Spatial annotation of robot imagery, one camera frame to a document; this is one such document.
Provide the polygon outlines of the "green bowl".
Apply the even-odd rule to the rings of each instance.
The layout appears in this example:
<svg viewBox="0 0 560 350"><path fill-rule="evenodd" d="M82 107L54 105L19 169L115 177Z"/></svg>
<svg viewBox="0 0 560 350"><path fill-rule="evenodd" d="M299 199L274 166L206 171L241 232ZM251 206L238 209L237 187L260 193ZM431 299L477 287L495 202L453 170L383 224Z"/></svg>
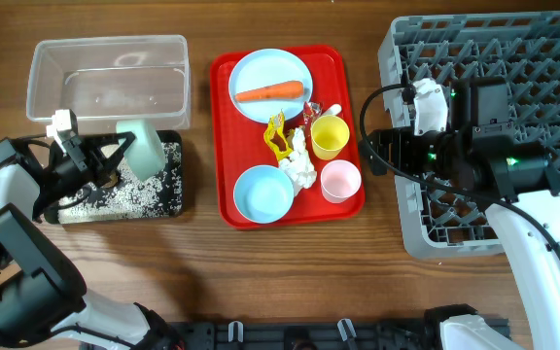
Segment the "green bowl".
<svg viewBox="0 0 560 350"><path fill-rule="evenodd" d="M145 120L120 121L116 132L132 132L135 140L124 152L132 173L140 182L158 174L166 164L166 155L158 132Z"/></svg>

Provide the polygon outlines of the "red snack wrapper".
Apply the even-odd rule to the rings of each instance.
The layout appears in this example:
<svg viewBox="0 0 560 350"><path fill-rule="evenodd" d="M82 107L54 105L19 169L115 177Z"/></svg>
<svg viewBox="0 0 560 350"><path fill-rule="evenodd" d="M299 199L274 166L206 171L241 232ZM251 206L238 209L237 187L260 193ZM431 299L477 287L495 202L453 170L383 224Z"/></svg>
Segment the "red snack wrapper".
<svg viewBox="0 0 560 350"><path fill-rule="evenodd" d="M303 132L306 138L310 137L311 125L321 116L321 105L316 102L305 102L302 118L303 118Z"/></svg>

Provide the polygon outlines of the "white tissue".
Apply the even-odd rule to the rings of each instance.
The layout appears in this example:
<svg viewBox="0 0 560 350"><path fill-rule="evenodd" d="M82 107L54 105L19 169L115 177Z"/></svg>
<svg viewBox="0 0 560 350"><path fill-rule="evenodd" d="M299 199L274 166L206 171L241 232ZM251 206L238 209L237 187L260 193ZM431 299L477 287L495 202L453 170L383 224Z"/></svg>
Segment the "white tissue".
<svg viewBox="0 0 560 350"><path fill-rule="evenodd" d="M279 169L290 178L294 196L297 196L301 190L310 189L313 186L317 172L306 149L303 129L301 127L293 129L290 132L290 139L293 150L287 157L279 161Z"/></svg>

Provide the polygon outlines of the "orange carrot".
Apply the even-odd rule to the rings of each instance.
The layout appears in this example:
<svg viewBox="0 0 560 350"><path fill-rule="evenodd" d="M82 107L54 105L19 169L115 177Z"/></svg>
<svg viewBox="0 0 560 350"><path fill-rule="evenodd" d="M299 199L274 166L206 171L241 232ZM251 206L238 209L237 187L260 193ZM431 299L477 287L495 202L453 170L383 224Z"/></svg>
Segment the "orange carrot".
<svg viewBox="0 0 560 350"><path fill-rule="evenodd" d="M271 99L296 99L303 96L305 88L300 81L288 81L266 87L259 87L238 92L234 98L237 102L250 102Z"/></svg>

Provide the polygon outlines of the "yellow snack wrapper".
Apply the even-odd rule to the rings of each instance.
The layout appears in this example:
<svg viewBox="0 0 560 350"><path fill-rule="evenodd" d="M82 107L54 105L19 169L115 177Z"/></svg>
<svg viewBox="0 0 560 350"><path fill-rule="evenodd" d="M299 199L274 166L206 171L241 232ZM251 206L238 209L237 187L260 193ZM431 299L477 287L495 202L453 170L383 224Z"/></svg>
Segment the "yellow snack wrapper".
<svg viewBox="0 0 560 350"><path fill-rule="evenodd" d="M277 161L287 158L293 151L284 133L285 115L280 112L272 116L268 123L265 132L263 133L264 143L273 152Z"/></svg>

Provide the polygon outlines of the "blue bowl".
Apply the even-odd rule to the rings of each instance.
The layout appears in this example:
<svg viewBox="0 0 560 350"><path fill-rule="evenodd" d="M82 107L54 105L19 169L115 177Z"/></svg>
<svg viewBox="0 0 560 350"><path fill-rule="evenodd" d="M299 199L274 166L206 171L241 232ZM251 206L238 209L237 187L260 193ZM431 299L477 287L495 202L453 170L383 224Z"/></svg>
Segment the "blue bowl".
<svg viewBox="0 0 560 350"><path fill-rule="evenodd" d="M294 187L279 168L256 165L245 170L233 188L237 211L248 221L270 224L282 219L294 203Z"/></svg>

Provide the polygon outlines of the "brown food lump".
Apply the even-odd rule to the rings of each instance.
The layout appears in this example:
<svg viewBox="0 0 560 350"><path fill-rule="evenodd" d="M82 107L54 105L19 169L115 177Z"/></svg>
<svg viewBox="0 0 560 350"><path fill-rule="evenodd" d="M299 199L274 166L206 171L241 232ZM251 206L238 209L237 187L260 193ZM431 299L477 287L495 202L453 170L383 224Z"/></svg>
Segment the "brown food lump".
<svg viewBox="0 0 560 350"><path fill-rule="evenodd" d="M104 183L101 186L101 188L102 189L110 189L110 188L114 187L118 182L119 182L119 175L116 172L111 173L108 181L106 183Z"/></svg>

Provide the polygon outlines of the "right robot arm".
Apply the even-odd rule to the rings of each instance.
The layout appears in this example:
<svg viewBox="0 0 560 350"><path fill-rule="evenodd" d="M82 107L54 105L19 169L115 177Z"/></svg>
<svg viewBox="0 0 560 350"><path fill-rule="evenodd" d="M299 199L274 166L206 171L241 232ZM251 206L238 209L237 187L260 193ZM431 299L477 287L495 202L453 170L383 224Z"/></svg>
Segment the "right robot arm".
<svg viewBox="0 0 560 350"><path fill-rule="evenodd" d="M560 349L560 179L545 147L519 143L503 78L397 84L411 126L364 131L371 171L476 203L501 242L533 344Z"/></svg>

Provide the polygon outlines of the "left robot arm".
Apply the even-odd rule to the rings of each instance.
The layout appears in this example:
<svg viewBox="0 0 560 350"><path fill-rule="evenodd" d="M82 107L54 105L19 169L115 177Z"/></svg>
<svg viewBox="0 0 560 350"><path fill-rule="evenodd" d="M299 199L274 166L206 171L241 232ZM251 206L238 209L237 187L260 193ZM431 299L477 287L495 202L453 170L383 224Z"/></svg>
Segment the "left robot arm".
<svg viewBox="0 0 560 350"><path fill-rule="evenodd" d="M71 338L86 349L182 349L178 331L139 303L91 292L77 267L34 224L68 194L103 185L137 146L131 131L52 143L43 167L40 138L0 140L0 347Z"/></svg>

